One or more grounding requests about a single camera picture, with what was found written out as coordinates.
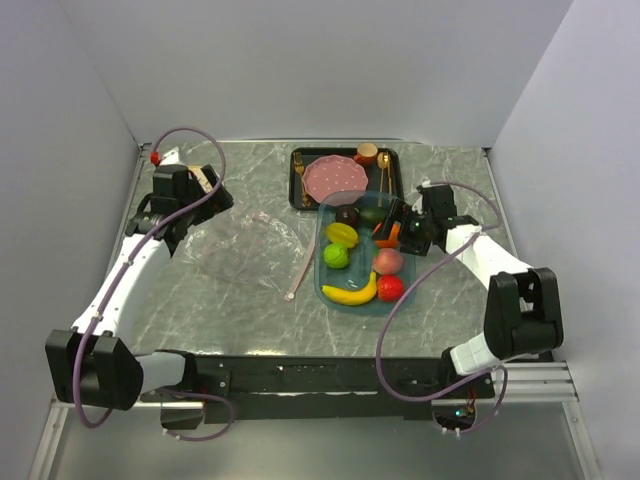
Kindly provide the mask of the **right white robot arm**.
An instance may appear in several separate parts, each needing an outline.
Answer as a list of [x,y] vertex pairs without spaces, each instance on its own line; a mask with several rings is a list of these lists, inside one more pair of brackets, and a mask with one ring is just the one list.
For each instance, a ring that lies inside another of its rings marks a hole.
[[462,264],[487,292],[482,330],[471,339],[446,349],[440,359],[437,384],[449,398],[460,398],[473,379],[492,368],[527,355],[550,352],[564,342],[564,327],[556,274],[535,268],[510,254],[489,235],[497,223],[481,224],[459,213],[457,183],[426,181],[418,186],[419,200],[396,199],[375,233],[387,238],[399,229],[400,250],[424,256],[433,246],[444,258]]

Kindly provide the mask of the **green lime fruit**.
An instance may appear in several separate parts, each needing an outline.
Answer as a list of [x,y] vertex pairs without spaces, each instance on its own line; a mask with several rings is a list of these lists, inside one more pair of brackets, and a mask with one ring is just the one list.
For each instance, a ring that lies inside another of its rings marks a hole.
[[330,243],[323,250],[323,261],[328,268],[343,269],[349,265],[349,248],[341,243]]

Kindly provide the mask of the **clear zip top bag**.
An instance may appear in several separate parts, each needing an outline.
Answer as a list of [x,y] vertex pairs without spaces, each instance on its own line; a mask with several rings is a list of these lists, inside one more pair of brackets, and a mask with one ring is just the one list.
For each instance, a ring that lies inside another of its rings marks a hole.
[[287,302],[297,296],[311,263],[316,219],[290,209],[242,208],[191,234],[185,262],[230,287],[265,287]]

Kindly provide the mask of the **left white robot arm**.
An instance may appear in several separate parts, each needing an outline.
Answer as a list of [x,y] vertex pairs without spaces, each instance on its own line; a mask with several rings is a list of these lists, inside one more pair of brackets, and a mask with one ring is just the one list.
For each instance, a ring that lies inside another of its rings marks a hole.
[[179,402],[197,393],[192,355],[135,355],[126,341],[150,287],[189,228],[230,209],[233,198],[209,165],[160,165],[152,186],[130,219],[98,294],[70,329],[54,330],[46,340],[61,402],[128,410],[141,394],[160,387]]

